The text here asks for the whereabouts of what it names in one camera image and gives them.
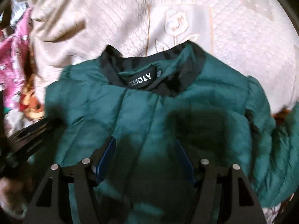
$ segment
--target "clothing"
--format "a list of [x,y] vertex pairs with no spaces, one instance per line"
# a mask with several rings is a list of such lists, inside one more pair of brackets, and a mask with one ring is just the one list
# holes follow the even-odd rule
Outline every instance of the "clothing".
[[[151,83],[140,87],[141,74],[154,75]],[[116,138],[96,193],[130,206],[124,223],[183,223],[195,192],[176,157],[177,139],[193,158],[239,164],[262,207],[278,205],[299,184],[299,105],[276,127],[259,82],[190,41],[149,57],[122,58],[108,46],[98,59],[63,70],[47,88],[45,110],[65,128],[45,139],[39,168],[76,164]]]
[[107,44],[131,57],[152,55],[188,39],[258,79],[271,113],[292,108],[299,97],[299,36],[277,0],[28,2],[36,5],[32,42],[41,104],[46,87],[65,66],[97,58]]
[[25,83],[24,64],[32,30],[31,11],[32,8],[26,10],[14,34],[0,44],[0,84],[5,88],[4,106],[10,109],[20,108],[20,95]]

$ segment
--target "rose design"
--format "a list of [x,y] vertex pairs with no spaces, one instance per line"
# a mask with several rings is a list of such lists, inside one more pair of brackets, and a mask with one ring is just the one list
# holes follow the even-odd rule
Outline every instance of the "rose design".
[[187,13],[175,10],[165,12],[166,23],[165,32],[171,36],[177,37],[184,33],[188,28]]

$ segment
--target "puffer jacket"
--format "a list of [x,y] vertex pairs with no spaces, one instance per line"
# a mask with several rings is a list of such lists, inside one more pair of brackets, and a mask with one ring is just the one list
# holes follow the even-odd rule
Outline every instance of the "puffer jacket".
[[177,139],[195,158],[239,164],[263,207],[299,184],[299,105],[276,126],[255,78],[190,41],[134,58],[107,46],[99,58],[67,66],[47,88],[45,108],[65,124],[41,153],[47,166],[76,164],[116,138],[95,192],[99,202],[109,197],[129,206],[124,223],[184,222],[195,192],[176,157]]

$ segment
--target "embroidered leaf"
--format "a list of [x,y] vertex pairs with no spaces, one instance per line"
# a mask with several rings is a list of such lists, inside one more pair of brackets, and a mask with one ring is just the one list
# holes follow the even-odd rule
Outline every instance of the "embroidered leaf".
[[156,52],[159,53],[159,52],[168,50],[169,46],[156,39],[155,40],[155,48],[156,48]]
[[198,37],[199,37],[199,34],[187,35],[185,38],[182,39],[180,44],[186,42],[187,40],[190,40],[192,42],[196,42]]

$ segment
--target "jacket sleeve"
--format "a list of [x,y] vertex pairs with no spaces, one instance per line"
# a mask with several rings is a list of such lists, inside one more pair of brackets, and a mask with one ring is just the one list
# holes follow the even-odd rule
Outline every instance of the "jacket sleeve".
[[252,185],[262,207],[286,200],[299,184],[299,103],[276,126],[259,82],[249,77],[246,110],[252,131]]

